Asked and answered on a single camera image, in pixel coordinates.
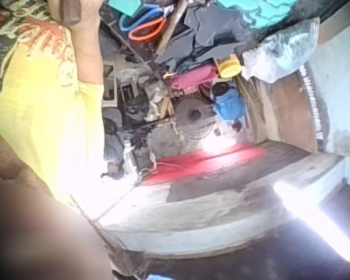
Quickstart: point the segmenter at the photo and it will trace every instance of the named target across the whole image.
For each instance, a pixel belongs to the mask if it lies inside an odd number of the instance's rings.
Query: white wall
[[[345,173],[350,184],[350,26],[318,45],[309,64],[329,116],[326,151],[349,157]]]

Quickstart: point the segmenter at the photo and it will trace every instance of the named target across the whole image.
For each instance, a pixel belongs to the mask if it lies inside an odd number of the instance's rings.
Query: yellow container
[[[231,78],[238,75],[242,70],[236,54],[230,54],[225,59],[215,59],[214,61],[222,78]]]

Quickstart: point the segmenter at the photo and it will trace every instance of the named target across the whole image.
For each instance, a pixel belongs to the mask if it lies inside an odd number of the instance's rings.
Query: hand
[[[60,3],[62,0],[47,0],[52,18],[60,22]],[[72,31],[81,31],[90,27],[98,27],[100,23],[99,9],[103,0],[79,0],[82,8],[82,20],[70,27]]]

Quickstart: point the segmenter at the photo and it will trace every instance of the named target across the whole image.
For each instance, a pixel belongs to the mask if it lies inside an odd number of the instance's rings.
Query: red mat
[[[200,173],[211,172],[263,155],[265,152],[266,149],[262,147],[244,143],[236,144],[218,153],[208,153],[200,150],[185,155],[164,157],[158,160],[157,172],[145,177],[142,184],[162,184]]]

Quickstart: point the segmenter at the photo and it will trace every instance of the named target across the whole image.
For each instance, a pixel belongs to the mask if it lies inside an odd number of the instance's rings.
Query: blue scissors
[[[124,32],[131,31],[132,29],[136,28],[142,23],[145,23],[156,17],[161,17],[162,15],[166,14],[170,9],[173,9],[173,5],[167,7],[160,7],[159,5],[155,4],[144,4],[143,7],[149,9],[148,12],[146,12],[143,16],[141,16],[130,26],[123,26],[123,22],[127,18],[127,15],[122,15],[119,18],[119,29]]]

